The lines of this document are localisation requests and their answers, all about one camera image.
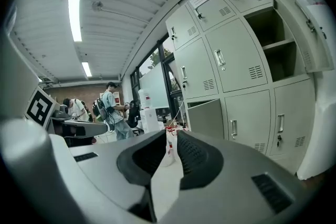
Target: white box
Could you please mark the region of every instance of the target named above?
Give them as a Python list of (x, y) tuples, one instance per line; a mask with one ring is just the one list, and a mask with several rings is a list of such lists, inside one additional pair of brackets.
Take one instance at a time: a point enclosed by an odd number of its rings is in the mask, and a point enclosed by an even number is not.
[(141, 123), (144, 133), (159, 131), (158, 118), (155, 109), (140, 110)]

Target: ceiling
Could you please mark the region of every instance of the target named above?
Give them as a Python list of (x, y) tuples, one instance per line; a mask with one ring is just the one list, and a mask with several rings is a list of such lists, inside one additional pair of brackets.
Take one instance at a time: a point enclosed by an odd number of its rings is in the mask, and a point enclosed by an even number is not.
[[(74, 42), (68, 0), (17, 0), (11, 37), (40, 77), (53, 82), (120, 79), (137, 40), (168, 0), (80, 0), (82, 42)], [(100, 2), (100, 10), (93, 3)]]

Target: cable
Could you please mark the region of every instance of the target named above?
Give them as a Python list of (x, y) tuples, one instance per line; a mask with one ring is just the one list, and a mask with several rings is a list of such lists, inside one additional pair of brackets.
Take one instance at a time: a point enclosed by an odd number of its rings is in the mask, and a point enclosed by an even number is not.
[(184, 105), (184, 100), (182, 99), (182, 104), (181, 104), (181, 106), (180, 106), (180, 108), (179, 108), (179, 110), (178, 110), (178, 112), (177, 112), (175, 118), (173, 118), (173, 120), (172, 120), (172, 122), (169, 124), (169, 126), (173, 124), (174, 120), (176, 119), (176, 117), (177, 117), (178, 113), (180, 112), (181, 107), (182, 107), (183, 105)]

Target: tree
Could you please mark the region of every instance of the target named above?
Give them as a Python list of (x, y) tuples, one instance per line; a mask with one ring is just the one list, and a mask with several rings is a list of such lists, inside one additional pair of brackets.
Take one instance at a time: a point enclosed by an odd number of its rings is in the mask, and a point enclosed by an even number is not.
[[(163, 48), (164, 56), (167, 57), (169, 54), (172, 52), (170, 50), (167, 50)], [(160, 57), (159, 57), (159, 50), (156, 50), (153, 52), (150, 56), (149, 59), (151, 59), (152, 63), (150, 66), (148, 66), (148, 69), (153, 69), (159, 62), (160, 62)]]

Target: person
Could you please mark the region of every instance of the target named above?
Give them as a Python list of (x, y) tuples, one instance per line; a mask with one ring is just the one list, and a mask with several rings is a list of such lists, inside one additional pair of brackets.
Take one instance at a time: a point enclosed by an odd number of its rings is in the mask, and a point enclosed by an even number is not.
[(129, 109), (129, 107), (127, 105), (116, 105), (116, 101), (113, 97), (113, 93), (116, 91), (117, 85), (114, 82), (109, 82), (106, 84), (106, 91), (101, 97), (105, 109), (109, 113), (107, 123), (110, 125), (112, 130), (115, 130), (117, 134), (117, 140), (134, 137), (132, 129), (127, 125), (123, 116), (121, 115), (121, 112), (126, 111)]
[(68, 107), (68, 114), (70, 116), (75, 114), (77, 117), (77, 120), (87, 121), (87, 122), (89, 121), (89, 115), (80, 100), (65, 98), (63, 100), (63, 104)]

